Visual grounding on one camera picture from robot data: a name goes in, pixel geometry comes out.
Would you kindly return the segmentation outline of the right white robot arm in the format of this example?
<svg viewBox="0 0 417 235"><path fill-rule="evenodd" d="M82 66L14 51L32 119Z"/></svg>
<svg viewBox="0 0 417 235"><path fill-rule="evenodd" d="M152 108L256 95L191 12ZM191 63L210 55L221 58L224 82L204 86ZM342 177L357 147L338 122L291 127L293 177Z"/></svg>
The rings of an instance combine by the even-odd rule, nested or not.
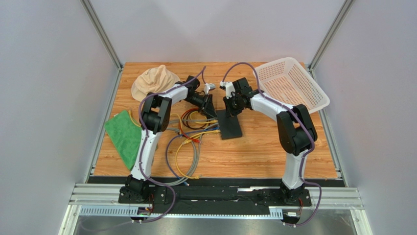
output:
<svg viewBox="0 0 417 235"><path fill-rule="evenodd" d="M276 121L279 142L286 152L285 171L280 189L286 198L295 198L304 190L305 158L313 149L317 132L307 107L281 103L262 90L253 90L246 78L221 82L226 117L235 117L244 109L263 113Z"/></svg>

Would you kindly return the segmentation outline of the black network switch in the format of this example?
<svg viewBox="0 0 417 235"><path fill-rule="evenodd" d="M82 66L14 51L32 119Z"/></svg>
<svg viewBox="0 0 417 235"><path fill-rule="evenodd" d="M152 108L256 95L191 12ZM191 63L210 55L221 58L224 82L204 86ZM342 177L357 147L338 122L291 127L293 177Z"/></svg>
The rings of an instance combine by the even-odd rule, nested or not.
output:
<svg viewBox="0 0 417 235"><path fill-rule="evenodd" d="M226 110L217 110L217 120L222 140L236 139L243 136L237 117L227 117Z"/></svg>

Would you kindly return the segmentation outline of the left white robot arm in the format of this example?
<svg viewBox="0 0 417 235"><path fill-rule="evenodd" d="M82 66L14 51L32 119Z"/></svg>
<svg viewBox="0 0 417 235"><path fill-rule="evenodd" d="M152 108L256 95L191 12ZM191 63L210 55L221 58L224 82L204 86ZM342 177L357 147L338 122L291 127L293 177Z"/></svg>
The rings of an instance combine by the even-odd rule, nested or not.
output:
<svg viewBox="0 0 417 235"><path fill-rule="evenodd" d="M199 94L196 89L200 86L198 78L189 76L185 82L176 82L172 88L160 92L149 92L141 102L139 121L141 137L135 165L128 176L125 189L138 197L144 198L149 194L149 178L156 146L167 129L173 104L185 100L197 107L197 110L209 119L217 118L212 95L205 92Z"/></svg>

